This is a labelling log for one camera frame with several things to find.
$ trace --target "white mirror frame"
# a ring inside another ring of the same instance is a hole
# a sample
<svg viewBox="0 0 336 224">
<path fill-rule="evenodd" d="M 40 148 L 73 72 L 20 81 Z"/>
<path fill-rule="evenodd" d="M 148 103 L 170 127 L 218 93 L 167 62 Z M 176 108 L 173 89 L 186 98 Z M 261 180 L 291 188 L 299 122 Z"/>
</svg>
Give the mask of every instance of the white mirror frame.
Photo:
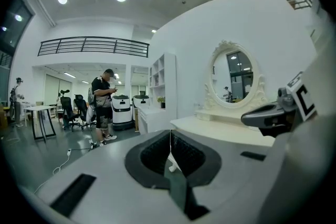
<svg viewBox="0 0 336 224">
<path fill-rule="evenodd" d="M 253 83 L 249 94 L 243 100 L 238 103 L 228 103 L 220 99 L 215 92 L 212 80 L 212 70 L 217 57 L 221 53 L 229 54 L 235 51 L 241 51 L 250 60 L 253 69 Z M 207 83 L 205 84 L 206 98 L 204 102 L 204 108 L 206 110 L 225 108 L 231 111 L 241 110 L 244 113 L 244 111 L 247 112 L 253 108 L 268 103 L 264 92 L 265 78 L 259 73 L 259 68 L 256 60 L 240 44 L 224 40 L 219 43 L 219 46 L 212 54 L 207 70 L 209 76 L 207 78 Z"/>
</svg>

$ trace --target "person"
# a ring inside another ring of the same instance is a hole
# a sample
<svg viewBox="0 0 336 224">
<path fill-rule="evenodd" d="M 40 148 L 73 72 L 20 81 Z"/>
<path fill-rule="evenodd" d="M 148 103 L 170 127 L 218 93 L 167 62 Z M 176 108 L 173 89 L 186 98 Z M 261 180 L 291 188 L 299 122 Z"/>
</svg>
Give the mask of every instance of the person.
<svg viewBox="0 0 336 224">
<path fill-rule="evenodd" d="M 57 110 L 62 109 L 62 103 L 61 103 L 61 93 L 58 93 L 58 97 L 56 99 L 56 108 Z"/>
<path fill-rule="evenodd" d="M 224 87 L 225 93 L 223 96 L 226 97 L 226 102 L 232 103 L 232 94 L 228 89 L 228 86 Z"/>
<path fill-rule="evenodd" d="M 106 140 L 117 138 L 116 135 L 109 134 L 109 124 L 112 123 L 111 94 L 117 91 L 116 88 L 110 89 L 109 81 L 111 77 L 114 77 L 114 72 L 112 69 L 107 69 L 103 75 L 95 78 L 91 84 L 97 115 L 96 132 L 100 146 L 106 145 Z"/>
<path fill-rule="evenodd" d="M 59 119 L 58 111 L 62 109 L 62 103 L 61 103 L 61 93 L 58 93 L 58 96 L 56 98 L 56 114 L 57 118 Z"/>
<path fill-rule="evenodd" d="M 11 118 L 15 114 L 15 125 L 17 127 L 22 127 L 23 124 L 20 123 L 20 114 L 21 114 L 21 102 L 24 100 L 24 96 L 21 93 L 19 86 L 23 80 L 21 78 L 16 78 L 16 85 L 11 90 L 10 95 L 10 107 L 11 107 Z"/>
</svg>

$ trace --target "bookshelf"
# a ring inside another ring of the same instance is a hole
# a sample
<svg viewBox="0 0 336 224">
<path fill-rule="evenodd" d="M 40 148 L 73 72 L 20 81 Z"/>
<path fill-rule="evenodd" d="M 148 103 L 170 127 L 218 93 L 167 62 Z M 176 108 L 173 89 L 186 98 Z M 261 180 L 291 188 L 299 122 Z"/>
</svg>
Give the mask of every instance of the bookshelf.
<svg viewBox="0 0 336 224">
<path fill-rule="evenodd" d="M 165 97 L 165 109 L 161 108 L 158 97 Z M 170 121 L 177 117 L 176 60 L 174 54 L 164 53 L 150 66 L 149 98 L 149 107 L 140 109 L 140 133 L 170 129 Z"/>
</svg>

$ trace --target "floor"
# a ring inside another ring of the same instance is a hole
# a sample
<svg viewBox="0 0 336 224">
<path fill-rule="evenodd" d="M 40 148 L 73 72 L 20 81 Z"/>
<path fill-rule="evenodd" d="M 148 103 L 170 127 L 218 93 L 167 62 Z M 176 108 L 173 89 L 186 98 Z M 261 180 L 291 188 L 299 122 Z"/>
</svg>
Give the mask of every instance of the floor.
<svg viewBox="0 0 336 224">
<path fill-rule="evenodd" d="M 43 140 L 34 140 L 30 122 L 27 123 L 27 127 L 10 126 L 1 131 L 1 136 L 3 136 L 2 147 L 9 167 L 13 172 L 13 177 L 17 184 L 25 186 L 33 192 L 52 176 L 56 167 L 67 160 L 69 148 L 88 148 L 92 136 L 93 141 L 96 140 L 94 127 L 91 136 L 88 127 L 83 131 L 80 127 L 75 127 L 73 132 L 64 131 L 56 119 L 53 119 L 52 122 L 56 136 L 49 137 L 47 143 L 44 143 Z M 115 131 L 114 134 L 118 138 L 107 141 L 107 143 L 114 143 L 140 135 L 139 132 L 135 132 L 135 129 Z M 70 160 L 63 167 L 70 165 L 87 152 L 88 150 L 72 151 Z"/>
</svg>

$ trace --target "black and white tag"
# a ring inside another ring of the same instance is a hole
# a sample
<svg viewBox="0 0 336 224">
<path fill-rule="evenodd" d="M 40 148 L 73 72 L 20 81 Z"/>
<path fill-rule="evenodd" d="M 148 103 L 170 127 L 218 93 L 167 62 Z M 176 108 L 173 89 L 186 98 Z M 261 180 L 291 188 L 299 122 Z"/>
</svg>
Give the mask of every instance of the black and white tag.
<svg viewBox="0 0 336 224">
<path fill-rule="evenodd" d="M 288 93 L 291 93 L 295 103 L 297 104 L 302 120 L 306 121 L 316 111 L 314 103 L 312 102 L 309 92 L 305 85 L 302 83 L 301 75 L 303 72 L 299 72 L 287 85 L 286 89 Z"/>
</svg>

